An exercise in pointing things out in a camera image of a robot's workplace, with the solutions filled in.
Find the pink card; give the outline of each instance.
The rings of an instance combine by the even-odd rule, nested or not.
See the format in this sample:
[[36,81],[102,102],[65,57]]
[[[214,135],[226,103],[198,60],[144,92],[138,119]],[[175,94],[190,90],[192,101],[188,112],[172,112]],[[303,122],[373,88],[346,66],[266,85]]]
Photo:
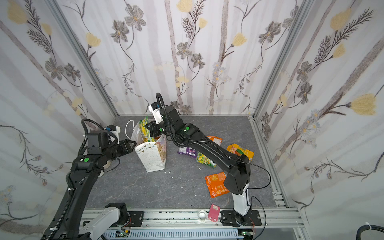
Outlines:
[[209,220],[213,222],[217,222],[219,213],[220,213],[220,207],[212,204],[208,214]]

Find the black cable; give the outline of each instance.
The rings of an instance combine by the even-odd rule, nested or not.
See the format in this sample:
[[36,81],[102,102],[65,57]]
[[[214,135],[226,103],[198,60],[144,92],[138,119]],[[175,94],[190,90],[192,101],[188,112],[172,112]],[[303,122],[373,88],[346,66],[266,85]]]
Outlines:
[[372,230],[376,230],[376,231],[384,233],[384,227],[377,226],[377,225],[371,225],[371,227],[369,227],[369,225],[364,225],[364,226],[359,227],[359,229],[356,233],[356,240],[361,240],[361,233],[366,231],[366,230],[370,230],[371,228],[372,228]]
[[241,162],[241,163],[245,163],[245,164],[249,164],[249,165],[253,165],[253,166],[256,166],[256,167],[259,167],[259,168],[262,168],[264,169],[268,175],[269,175],[269,182],[267,185],[265,185],[264,187],[249,187],[247,189],[263,189],[263,188],[266,188],[267,186],[269,186],[269,184],[271,183],[272,181],[272,178],[271,178],[271,174],[262,166],[259,166],[259,165],[256,165],[256,164],[253,164],[253,163],[250,163],[250,162],[242,162],[242,161],[238,161],[238,160],[235,160],[236,162]]
[[63,219],[64,219],[65,215],[67,214],[67,211],[71,205],[72,198],[74,195],[74,185],[73,185],[73,182],[71,180],[70,175],[71,175],[71,172],[68,172],[67,175],[65,176],[65,181],[68,184],[68,190],[67,190],[68,196],[67,196],[67,201],[65,202],[64,209],[61,212],[60,217],[57,219],[55,226],[52,228],[52,230],[50,231],[50,233],[48,234],[48,236],[45,240],[50,240],[55,235],[56,231],[60,228],[61,223],[63,222]]
[[265,223],[264,223],[263,230],[259,233],[259,235],[257,235],[257,236],[256,236],[255,238],[253,238],[252,240],[258,238],[258,237],[263,233],[263,231],[264,231],[264,229],[265,229],[265,226],[266,226],[266,213],[265,213],[264,207],[263,207],[262,203],[260,202],[260,200],[258,200],[258,202],[260,203],[260,205],[261,205],[261,207],[262,207],[262,209],[263,209],[264,216],[265,216]]
[[104,172],[110,172],[110,171],[112,171],[113,169],[117,168],[120,165],[120,163],[121,163],[120,159],[118,157],[116,159],[119,161],[119,163],[116,166],[114,166],[113,168],[111,168],[110,170],[104,171]]
[[164,100],[163,100],[163,97],[161,96],[160,93],[156,93],[156,100],[157,100],[158,103],[160,103],[160,108],[164,110],[164,115],[166,117],[167,132],[169,132],[170,138],[172,139],[172,142],[176,146],[178,146],[178,147],[188,147],[188,146],[191,146],[191,145],[196,144],[196,143],[208,143],[209,142],[207,140],[197,140],[197,141],[193,141],[193,142],[190,142],[188,144],[183,144],[183,145],[181,145],[178,142],[176,142],[175,137],[173,136],[172,130],[170,128],[170,120],[169,120],[169,116],[168,116],[168,113],[167,113],[167,110],[166,110],[166,107],[165,107],[165,104],[164,104]]
[[88,138],[87,138],[88,128],[85,125],[85,122],[91,122],[91,123],[95,124],[97,127],[99,127],[101,130],[104,130],[103,127],[100,124],[98,124],[97,122],[95,122],[95,121],[93,121],[91,119],[88,119],[88,118],[83,118],[81,120],[81,125],[83,126],[85,137],[84,137],[83,143],[81,144],[81,146],[79,148],[79,151],[77,153],[78,156],[81,155],[80,152],[81,152],[81,150],[83,150],[83,148],[84,148],[84,146],[85,146],[85,144],[87,143],[87,140],[88,140]]

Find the snack bag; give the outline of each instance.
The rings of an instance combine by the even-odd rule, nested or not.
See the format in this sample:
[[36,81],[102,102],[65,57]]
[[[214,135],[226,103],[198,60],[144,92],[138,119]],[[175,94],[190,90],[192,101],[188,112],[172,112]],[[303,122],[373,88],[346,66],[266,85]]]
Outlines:
[[148,116],[145,116],[143,120],[139,121],[141,137],[143,138],[144,142],[155,142],[156,140],[149,135],[150,131],[145,127],[147,123],[148,123]]
[[189,155],[191,157],[197,156],[197,151],[191,147],[180,147],[177,153]]
[[[218,144],[218,145],[221,145],[221,142],[223,141],[223,139],[219,138],[219,137],[213,137],[213,136],[207,136],[207,137],[209,139],[211,139],[214,143]],[[199,162],[199,163],[202,163],[202,164],[206,164],[206,165],[211,166],[213,168],[216,167],[216,163],[211,161],[209,158],[207,158],[204,154],[202,154],[200,152],[197,153],[196,162]]]
[[227,151],[230,151],[231,153],[234,153],[237,156],[241,156],[242,154],[245,154],[248,157],[250,162],[252,161],[252,158],[254,156],[254,153],[252,151],[248,149],[244,149],[237,144],[229,145],[227,147]]
[[211,198],[221,196],[223,194],[229,193],[229,190],[224,187],[224,180],[226,176],[224,172],[212,174],[205,177],[205,182],[209,190]]

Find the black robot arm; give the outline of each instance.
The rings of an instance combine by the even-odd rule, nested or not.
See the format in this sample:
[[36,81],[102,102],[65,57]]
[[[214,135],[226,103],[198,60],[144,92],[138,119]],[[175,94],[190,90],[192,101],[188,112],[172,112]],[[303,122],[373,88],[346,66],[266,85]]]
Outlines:
[[251,175],[250,166],[246,164],[249,163],[248,157],[244,154],[237,156],[220,147],[192,123],[184,123],[173,106],[165,106],[160,93],[156,98],[157,102],[150,106],[155,120],[146,125],[151,136],[165,134],[179,147],[192,146],[227,173],[224,186],[231,193],[242,194]]
[[[122,140],[117,144],[117,137],[107,130],[91,131],[89,133],[86,131],[85,140],[87,139],[88,147],[79,151],[84,153],[86,149],[87,154],[78,155],[73,161],[71,170],[66,176],[68,189],[42,239],[77,239],[81,216],[91,189],[103,166],[108,160],[114,160],[117,157],[131,153],[136,146],[136,142],[129,139]],[[125,212],[125,214],[120,214],[118,222],[124,224],[127,212],[125,205],[121,206],[121,209],[125,209],[125,211],[121,211],[122,213]]]

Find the orange snack bag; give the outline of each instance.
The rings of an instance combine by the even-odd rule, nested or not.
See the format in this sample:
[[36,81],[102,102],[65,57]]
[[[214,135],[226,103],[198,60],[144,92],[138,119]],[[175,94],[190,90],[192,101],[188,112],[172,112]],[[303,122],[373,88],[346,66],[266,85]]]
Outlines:
[[229,193],[229,190],[224,187],[225,178],[226,176],[224,172],[212,174],[205,177],[205,182],[207,183],[211,198]]
[[227,147],[227,151],[231,152],[231,153],[234,153],[238,156],[241,156],[242,154],[245,154],[249,161],[251,162],[252,161],[252,158],[254,156],[254,153],[248,149],[244,149],[242,147],[240,147],[239,145],[237,144],[232,144],[232,145],[229,145]]

